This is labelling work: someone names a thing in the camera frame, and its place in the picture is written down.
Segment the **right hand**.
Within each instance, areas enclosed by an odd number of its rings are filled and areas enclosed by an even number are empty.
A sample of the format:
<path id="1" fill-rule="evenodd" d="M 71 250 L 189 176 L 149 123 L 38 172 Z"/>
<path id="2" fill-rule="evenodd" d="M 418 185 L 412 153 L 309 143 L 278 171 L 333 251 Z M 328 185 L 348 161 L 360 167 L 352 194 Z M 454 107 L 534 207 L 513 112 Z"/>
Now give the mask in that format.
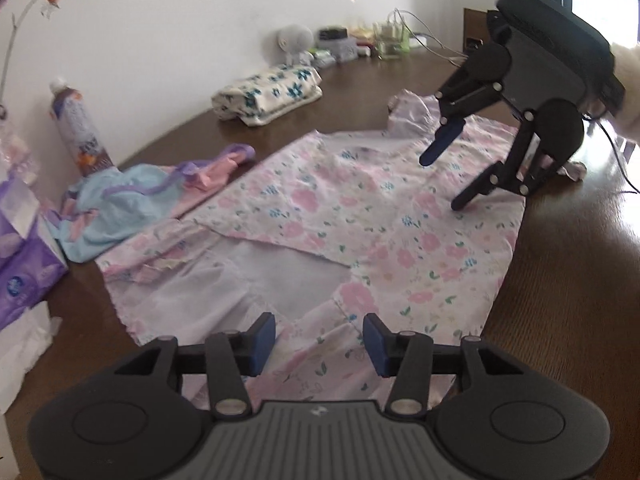
<path id="1" fill-rule="evenodd" d="M 614 75 L 624 88 L 622 104 L 616 112 L 611 113 L 598 101 L 589 107 L 589 114 L 604 114 L 619 136 L 639 144 L 639 45 L 624 47 L 611 44 L 611 52 L 614 56 Z"/>

